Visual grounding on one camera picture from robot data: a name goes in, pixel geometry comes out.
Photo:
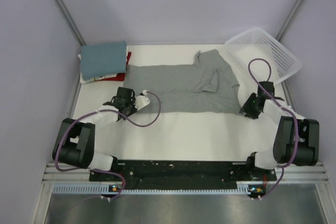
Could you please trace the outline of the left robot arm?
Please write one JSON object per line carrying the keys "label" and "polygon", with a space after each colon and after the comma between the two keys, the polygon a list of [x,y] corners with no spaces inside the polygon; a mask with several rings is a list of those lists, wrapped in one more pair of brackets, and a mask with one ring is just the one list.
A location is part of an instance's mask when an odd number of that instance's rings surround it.
{"label": "left robot arm", "polygon": [[80,168],[100,168],[107,180],[116,179],[119,168],[113,164],[112,156],[95,151],[95,136],[106,126],[135,113],[135,101],[132,89],[118,88],[117,94],[98,110],[76,120],[64,119],[52,151],[56,169],[67,172]]}

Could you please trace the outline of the grey t-shirt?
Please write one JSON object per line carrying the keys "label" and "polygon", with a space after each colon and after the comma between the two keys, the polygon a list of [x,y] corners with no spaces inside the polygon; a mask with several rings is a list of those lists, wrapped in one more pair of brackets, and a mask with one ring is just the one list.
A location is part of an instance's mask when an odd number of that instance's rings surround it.
{"label": "grey t-shirt", "polygon": [[139,94],[157,95],[140,112],[239,114],[239,82],[216,49],[197,52],[191,65],[127,66],[123,83]]}

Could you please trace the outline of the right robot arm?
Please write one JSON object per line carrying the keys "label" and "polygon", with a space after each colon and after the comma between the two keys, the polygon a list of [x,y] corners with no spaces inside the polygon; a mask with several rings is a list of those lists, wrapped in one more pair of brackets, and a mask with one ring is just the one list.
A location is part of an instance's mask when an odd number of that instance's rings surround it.
{"label": "right robot arm", "polygon": [[253,120],[262,113],[267,115],[277,126],[277,132],[272,148],[251,154],[254,162],[245,166],[246,176],[256,180],[265,169],[277,166],[314,166],[319,159],[319,122],[297,114],[284,99],[276,97],[273,82],[257,85],[257,93],[250,95],[240,113]]}

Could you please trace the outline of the left corner aluminium post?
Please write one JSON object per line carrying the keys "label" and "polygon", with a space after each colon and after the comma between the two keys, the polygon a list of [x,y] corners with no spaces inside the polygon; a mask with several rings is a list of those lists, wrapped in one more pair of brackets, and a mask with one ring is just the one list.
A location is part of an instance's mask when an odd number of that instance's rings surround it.
{"label": "left corner aluminium post", "polygon": [[71,30],[72,34],[74,35],[76,41],[80,46],[86,45],[84,38],[82,37],[74,19],[72,18],[66,4],[63,0],[54,0],[56,3],[61,15],[63,16],[66,24],[68,25],[69,29]]}

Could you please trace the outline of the right corner aluminium post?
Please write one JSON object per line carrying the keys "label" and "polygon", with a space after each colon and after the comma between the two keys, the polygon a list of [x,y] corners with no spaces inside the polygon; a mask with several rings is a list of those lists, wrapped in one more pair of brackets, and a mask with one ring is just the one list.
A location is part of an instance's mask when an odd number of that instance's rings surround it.
{"label": "right corner aluminium post", "polygon": [[282,41],[285,34],[288,32],[289,28],[291,27],[292,23],[296,19],[297,15],[299,14],[300,10],[302,9],[306,0],[296,0],[293,8],[291,9],[289,15],[287,16],[284,24],[282,25],[279,33],[276,36],[277,41]]}

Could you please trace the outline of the folded blue t-shirt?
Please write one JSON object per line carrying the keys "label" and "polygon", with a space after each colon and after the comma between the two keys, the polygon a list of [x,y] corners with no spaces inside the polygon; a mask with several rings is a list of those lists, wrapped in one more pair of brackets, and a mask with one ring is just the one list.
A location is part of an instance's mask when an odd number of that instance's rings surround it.
{"label": "folded blue t-shirt", "polygon": [[84,81],[126,71],[125,41],[82,46],[80,55],[80,73]]}

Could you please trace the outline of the white plastic basket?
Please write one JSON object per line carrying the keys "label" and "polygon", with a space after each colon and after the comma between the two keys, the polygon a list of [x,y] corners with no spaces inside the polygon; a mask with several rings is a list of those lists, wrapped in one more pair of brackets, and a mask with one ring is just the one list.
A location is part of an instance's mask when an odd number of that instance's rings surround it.
{"label": "white plastic basket", "polygon": [[271,65],[270,80],[282,83],[299,70],[302,62],[273,36],[261,28],[246,30],[225,42],[228,52],[247,71],[249,62],[263,58]]}

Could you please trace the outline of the folded red t-shirt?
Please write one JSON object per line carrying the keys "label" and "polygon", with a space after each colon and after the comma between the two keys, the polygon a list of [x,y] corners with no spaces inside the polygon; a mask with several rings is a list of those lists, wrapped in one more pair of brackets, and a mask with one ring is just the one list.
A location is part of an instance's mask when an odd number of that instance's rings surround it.
{"label": "folded red t-shirt", "polygon": [[[127,55],[127,60],[126,60],[126,66],[129,64],[130,58],[131,58],[132,52],[128,52]],[[115,77],[109,77],[109,78],[104,78],[100,81],[124,81],[125,79],[125,73],[118,73]]]}

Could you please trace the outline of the corner aluminium post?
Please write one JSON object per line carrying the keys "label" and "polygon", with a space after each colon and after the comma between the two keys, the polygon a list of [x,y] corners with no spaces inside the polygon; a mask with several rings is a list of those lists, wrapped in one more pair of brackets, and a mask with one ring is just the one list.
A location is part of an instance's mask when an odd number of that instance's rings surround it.
{"label": "corner aluminium post", "polygon": [[76,41],[80,46],[86,45],[84,38],[82,37],[74,19],[72,18],[66,4],[63,0],[54,0],[56,3],[61,15],[63,16],[66,24],[68,25],[69,29],[71,30],[72,34],[74,35]]}
{"label": "corner aluminium post", "polygon": [[282,41],[285,34],[288,32],[289,28],[291,27],[292,23],[296,19],[297,15],[299,14],[300,10],[302,9],[306,0],[296,0],[293,8],[291,9],[289,15],[287,16],[284,24],[282,25],[279,33],[276,36],[277,41]]}

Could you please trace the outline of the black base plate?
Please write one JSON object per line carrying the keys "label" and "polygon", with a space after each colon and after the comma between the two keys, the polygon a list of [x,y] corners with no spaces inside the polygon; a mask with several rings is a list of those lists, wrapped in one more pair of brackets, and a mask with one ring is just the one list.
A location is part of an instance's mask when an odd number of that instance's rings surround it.
{"label": "black base plate", "polygon": [[126,181],[125,188],[192,190],[235,189],[237,182],[274,182],[274,170],[248,162],[145,161],[120,159],[112,171]]}

